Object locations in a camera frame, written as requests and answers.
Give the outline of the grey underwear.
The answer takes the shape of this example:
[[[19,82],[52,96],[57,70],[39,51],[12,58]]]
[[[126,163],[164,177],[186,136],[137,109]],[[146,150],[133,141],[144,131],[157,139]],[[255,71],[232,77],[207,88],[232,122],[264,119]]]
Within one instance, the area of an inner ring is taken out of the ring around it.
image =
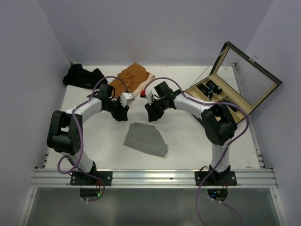
[[[165,157],[168,145],[155,126],[143,123],[131,123],[123,145],[142,153]]]

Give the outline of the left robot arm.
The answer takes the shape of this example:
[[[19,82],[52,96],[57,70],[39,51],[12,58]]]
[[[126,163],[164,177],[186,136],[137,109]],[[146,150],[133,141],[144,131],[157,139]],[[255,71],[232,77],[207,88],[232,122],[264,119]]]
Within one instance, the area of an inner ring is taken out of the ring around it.
[[[114,96],[115,88],[101,84],[87,99],[67,111],[54,111],[47,137],[47,146],[60,153],[57,170],[61,174],[78,171],[87,185],[98,179],[96,164],[84,151],[83,123],[97,113],[108,112],[116,121],[127,121],[130,101],[135,96],[129,91]]]

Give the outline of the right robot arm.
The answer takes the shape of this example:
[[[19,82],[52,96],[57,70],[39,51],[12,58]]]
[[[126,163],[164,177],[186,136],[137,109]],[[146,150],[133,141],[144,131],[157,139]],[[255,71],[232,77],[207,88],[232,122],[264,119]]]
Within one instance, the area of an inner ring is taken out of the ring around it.
[[[158,121],[167,109],[181,110],[201,120],[207,139],[212,143],[210,181],[220,185],[230,171],[228,149],[237,130],[237,124],[226,105],[198,100],[178,89],[173,91],[166,82],[155,86],[157,97],[151,90],[143,89],[140,97],[147,99],[145,109],[148,121]]]

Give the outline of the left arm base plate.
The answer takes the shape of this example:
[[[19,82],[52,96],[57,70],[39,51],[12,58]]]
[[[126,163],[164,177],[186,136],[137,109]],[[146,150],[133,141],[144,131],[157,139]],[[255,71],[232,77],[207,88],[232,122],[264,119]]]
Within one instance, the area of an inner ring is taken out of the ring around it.
[[[96,171],[92,176],[87,173],[74,171],[71,174],[71,186],[111,186],[112,171]]]

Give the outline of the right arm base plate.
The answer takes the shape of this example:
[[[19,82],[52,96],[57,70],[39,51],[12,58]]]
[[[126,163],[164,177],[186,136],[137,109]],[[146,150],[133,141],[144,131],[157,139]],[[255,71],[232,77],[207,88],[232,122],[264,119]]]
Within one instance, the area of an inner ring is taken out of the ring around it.
[[[209,174],[209,171],[195,171],[195,183],[197,186],[200,184],[202,186],[236,186],[237,179],[234,171],[229,171],[225,173],[213,172],[209,177],[206,178],[204,182],[203,179]]]

